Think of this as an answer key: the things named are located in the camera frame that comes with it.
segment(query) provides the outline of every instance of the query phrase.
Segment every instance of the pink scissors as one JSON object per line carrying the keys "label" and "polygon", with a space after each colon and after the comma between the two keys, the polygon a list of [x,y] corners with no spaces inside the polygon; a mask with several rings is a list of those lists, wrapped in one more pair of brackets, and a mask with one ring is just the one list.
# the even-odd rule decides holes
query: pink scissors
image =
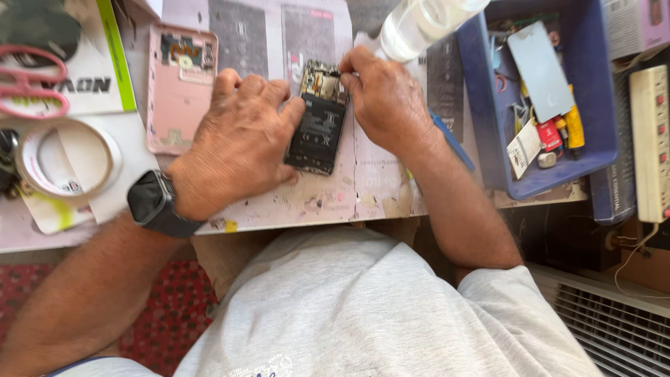
{"label": "pink scissors", "polygon": [[51,98],[53,100],[59,101],[61,103],[61,107],[57,111],[52,111],[48,114],[34,115],[10,109],[0,101],[0,111],[15,117],[37,120],[61,117],[67,114],[70,108],[70,102],[62,93],[53,91],[51,89],[43,89],[41,87],[38,88],[30,85],[31,83],[40,82],[57,84],[65,80],[68,78],[68,68],[65,67],[65,63],[63,63],[63,61],[60,60],[56,55],[53,55],[44,50],[40,50],[39,48],[13,44],[0,45],[0,56],[8,54],[34,54],[43,58],[47,58],[58,66],[58,74],[56,76],[49,76],[46,74],[31,73],[25,70],[0,67],[0,75],[9,75],[14,79],[14,85],[0,85],[0,98],[12,96]]}

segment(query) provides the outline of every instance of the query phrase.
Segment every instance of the grey t-shirt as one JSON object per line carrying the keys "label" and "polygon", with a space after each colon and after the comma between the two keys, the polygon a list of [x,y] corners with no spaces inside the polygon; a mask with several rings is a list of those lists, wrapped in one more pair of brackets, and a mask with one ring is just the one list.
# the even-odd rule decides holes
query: grey t-shirt
{"label": "grey t-shirt", "polygon": [[[289,232],[259,254],[175,377],[601,376],[526,267],[458,290],[373,231]],[[102,358],[60,376],[155,376]]]}

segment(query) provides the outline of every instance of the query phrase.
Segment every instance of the smartwatch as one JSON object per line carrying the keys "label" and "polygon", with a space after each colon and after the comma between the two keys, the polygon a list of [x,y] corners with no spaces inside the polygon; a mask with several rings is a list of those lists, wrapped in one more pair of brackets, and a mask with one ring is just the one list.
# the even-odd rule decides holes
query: smartwatch
{"label": "smartwatch", "polygon": [[205,221],[184,219],[174,212],[172,181],[160,170],[144,173],[128,190],[128,206],[139,226],[171,237],[189,238]]}

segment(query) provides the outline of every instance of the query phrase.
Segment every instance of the cardboard box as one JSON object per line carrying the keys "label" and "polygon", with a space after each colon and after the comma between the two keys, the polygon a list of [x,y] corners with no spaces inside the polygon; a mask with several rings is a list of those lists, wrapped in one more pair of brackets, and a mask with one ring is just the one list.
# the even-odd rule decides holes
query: cardboard box
{"label": "cardboard box", "polygon": [[611,59],[670,44],[669,0],[605,0],[604,15]]}

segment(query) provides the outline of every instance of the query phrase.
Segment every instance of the blue plastic tray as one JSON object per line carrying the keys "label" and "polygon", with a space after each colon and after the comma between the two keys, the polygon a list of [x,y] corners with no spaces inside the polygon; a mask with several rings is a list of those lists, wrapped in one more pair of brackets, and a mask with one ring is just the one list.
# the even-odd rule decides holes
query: blue plastic tray
{"label": "blue plastic tray", "polygon": [[[553,168],[541,170],[534,162],[521,180],[513,180],[507,157],[507,145],[512,140],[514,128],[514,113],[509,105],[519,101],[519,84],[508,80],[507,90],[497,93],[486,19],[525,17],[538,11],[561,13],[563,66],[567,81],[574,86],[586,145],[580,149],[579,160],[567,156],[566,151]],[[521,200],[587,175],[614,161],[618,138],[600,0],[493,1],[484,12],[457,31],[457,38],[486,187],[504,190],[510,198]]]}

